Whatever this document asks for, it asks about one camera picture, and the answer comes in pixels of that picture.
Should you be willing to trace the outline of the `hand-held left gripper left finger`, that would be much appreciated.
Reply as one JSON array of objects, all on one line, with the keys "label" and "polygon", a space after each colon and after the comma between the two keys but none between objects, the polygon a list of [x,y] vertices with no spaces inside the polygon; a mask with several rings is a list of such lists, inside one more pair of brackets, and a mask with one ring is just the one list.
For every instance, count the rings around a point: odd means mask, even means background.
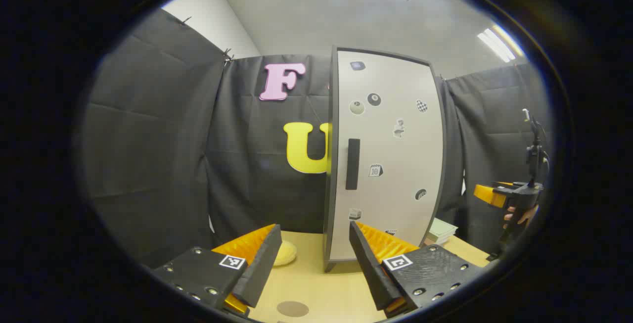
[{"label": "hand-held left gripper left finger", "polygon": [[187,249],[152,273],[205,307],[248,316],[262,296],[281,245],[281,228],[271,224],[213,249]]}]

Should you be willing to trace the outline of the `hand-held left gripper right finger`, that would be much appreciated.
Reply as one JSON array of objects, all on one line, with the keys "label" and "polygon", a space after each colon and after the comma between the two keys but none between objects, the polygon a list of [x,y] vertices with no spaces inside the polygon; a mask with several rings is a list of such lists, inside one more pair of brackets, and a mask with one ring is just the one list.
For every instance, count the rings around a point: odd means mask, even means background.
[{"label": "hand-held left gripper right finger", "polygon": [[349,240],[377,310],[389,319],[460,296],[486,271],[442,246],[416,246],[358,221],[350,222]]}]

